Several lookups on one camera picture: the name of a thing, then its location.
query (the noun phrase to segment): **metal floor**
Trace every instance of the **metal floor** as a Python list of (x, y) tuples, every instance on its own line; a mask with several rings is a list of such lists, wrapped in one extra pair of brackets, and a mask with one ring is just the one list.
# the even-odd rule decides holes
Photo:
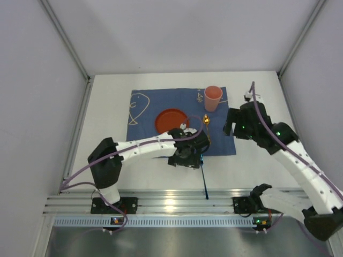
[(89, 228), (54, 228), (46, 257), (325, 256), (297, 226), (284, 218), (266, 235), (237, 228), (127, 228), (112, 236), (92, 231), (78, 240)]

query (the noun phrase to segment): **red plate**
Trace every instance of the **red plate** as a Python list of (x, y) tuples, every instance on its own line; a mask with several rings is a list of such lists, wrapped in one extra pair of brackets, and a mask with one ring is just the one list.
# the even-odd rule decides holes
[(180, 128), (180, 125), (187, 119), (187, 115), (177, 109), (167, 109), (158, 114), (155, 120), (155, 127), (160, 134), (165, 133), (174, 128)]

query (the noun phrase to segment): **fish drawing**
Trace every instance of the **fish drawing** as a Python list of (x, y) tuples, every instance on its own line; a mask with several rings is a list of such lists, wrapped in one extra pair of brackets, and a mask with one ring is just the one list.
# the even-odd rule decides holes
[(150, 98), (147, 97), (145, 94), (142, 94), (142, 93), (131, 94), (130, 109), (129, 109), (129, 117), (131, 120), (129, 122), (129, 125), (138, 124), (138, 122), (136, 121), (137, 118), (141, 116), (143, 112), (145, 112), (149, 104), (150, 104)]

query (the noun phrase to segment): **white wall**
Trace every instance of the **white wall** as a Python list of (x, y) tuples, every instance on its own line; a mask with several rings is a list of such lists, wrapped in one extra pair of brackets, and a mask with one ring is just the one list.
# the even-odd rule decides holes
[(85, 80), (37, 0), (0, 1), (0, 252), (28, 256)]
[(343, 1), (328, 1), (282, 81), (301, 139), (343, 190)]
[(90, 74), (278, 70), (315, 0), (50, 0)]

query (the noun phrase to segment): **metal frame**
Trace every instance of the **metal frame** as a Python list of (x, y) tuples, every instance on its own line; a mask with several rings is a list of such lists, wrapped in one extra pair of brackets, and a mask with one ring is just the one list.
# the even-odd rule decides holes
[[(55, 218), (54, 227), (78, 228), (120, 228), (113, 221), (117, 217), (75, 217), (59, 216)], [(126, 228), (253, 228), (256, 227), (252, 217), (139, 217), (130, 216)]]
[(283, 74), (287, 70), (289, 64), (291, 63), (291, 61), (294, 58), (296, 52), (298, 51), (301, 43), (304, 41), (306, 35), (310, 31), (310, 28), (313, 26), (314, 22), (317, 20), (319, 14), (322, 11), (322, 9), (324, 8), (326, 2), (327, 2), (327, 0), (318, 0), (317, 1), (316, 6), (312, 10), (312, 13), (311, 13), (309, 19), (305, 23), (305, 26), (301, 30), (301, 33), (300, 33), (299, 37), (295, 41), (295, 43), (292, 46), (289, 54), (287, 55), (287, 58), (286, 58), (285, 62), (283, 63), (283, 65), (281, 66), (280, 71), (278, 72), (279, 79), (281, 79), (281, 77), (283, 76)]
[[(87, 80), (87, 85), (83, 100), (79, 109), (77, 121), (73, 130), (72, 138), (69, 145), (68, 157), (64, 165), (63, 177), (67, 177), (71, 171), (71, 167), (74, 162), (78, 141), (80, 138), (81, 129), (83, 126), (88, 101), (90, 98), (94, 78), (91, 79), (87, 74), (80, 58), (78, 57), (73, 45), (71, 44), (67, 34), (65, 33), (60, 21), (56, 17), (51, 5), (48, 0), (38, 0), (43, 10), (50, 18), (62, 41), (64, 42), (69, 54), (76, 62), (80, 72)], [(308, 21), (303, 27), (299, 37), (292, 46), (286, 60), (284, 61), (278, 77), (280, 80), (281, 88), (284, 92), (288, 109), (291, 114), (291, 118), (297, 133), (299, 133), (298, 125), (294, 119), (294, 112), (292, 107), (289, 105), (287, 91), (285, 90), (281, 77), (287, 70), (289, 64), (294, 58), (299, 46), (304, 41), (308, 31), (313, 26), (314, 21), (318, 18), (321, 10), (323, 9), (327, 0), (318, 0), (314, 7)], [(289, 192), (292, 195), (307, 198), (302, 190), (294, 190), (292, 188), (284, 188), (285, 192)], [(59, 195), (52, 195), (48, 198), (47, 204), (44, 208), (43, 218), (41, 221), (40, 233), (34, 245), (32, 257), (44, 256), (47, 250), (48, 241), (50, 238), (51, 230), (54, 225), (56, 217), (63, 215), (78, 216), (78, 217), (89, 217), (91, 209), (91, 194), (92, 190), (82, 191), (70, 191), (63, 192)], [(214, 190), (209, 191), (210, 199), (205, 200), (203, 191), (194, 190), (155, 190), (155, 191), (121, 191), (123, 196), (135, 196), (139, 198), (139, 211), (138, 217), (152, 217), (152, 218), (170, 218), (175, 216), (183, 217), (194, 217), (195, 215), (201, 217), (236, 217), (233, 211), (232, 197), (248, 195), (250, 189), (234, 189), (234, 190)], [(338, 232), (332, 238), (329, 243), (332, 247), (332, 251), (335, 256), (343, 255), (343, 231)]]
[(94, 77), (90, 78), (90, 80), (88, 81), (86, 85), (86, 89), (85, 89), (85, 92), (81, 101), (80, 109), (78, 112), (78, 116), (76, 119), (75, 126), (73, 128), (72, 137), (71, 137), (69, 147), (68, 147), (68, 155), (67, 155), (64, 168), (63, 168), (63, 179), (69, 176), (71, 169), (73, 167), (73, 164), (74, 164), (77, 146), (79, 144), (79, 140), (81, 136), (82, 126), (85, 121), (87, 107), (88, 107), (88, 103), (91, 97), (93, 83), (94, 83)]
[[(250, 189), (210, 190), (209, 200), (206, 200), (203, 190), (120, 190), (120, 195), (138, 198), (136, 216), (140, 217), (238, 216), (234, 213), (232, 197), (247, 196), (250, 191)], [(284, 188), (283, 191), (307, 198), (302, 190)], [(73, 190), (60, 195), (51, 195), (47, 200), (43, 215), (97, 216), (90, 213), (91, 196), (98, 197), (99, 195), (93, 190)]]
[(60, 21), (58, 20), (57, 16), (54, 13), (53, 8), (49, 4), (48, 0), (38, 0), (38, 2), (43, 7), (45, 13), (48, 15), (49, 19), (53, 23), (55, 29), (57, 30), (59, 36), (61, 37), (63, 43), (65, 44), (70, 56), (75, 61), (76, 65), (78, 66), (80, 72), (84, 76), (84, 78), (88, 81), (90, 79), (90, 76), (87, 74), (87, 71), (85, 67), (83, 66), (79, 56), (77, 55), (73, 45), (71, 44), (66, 32), (64, 31)]

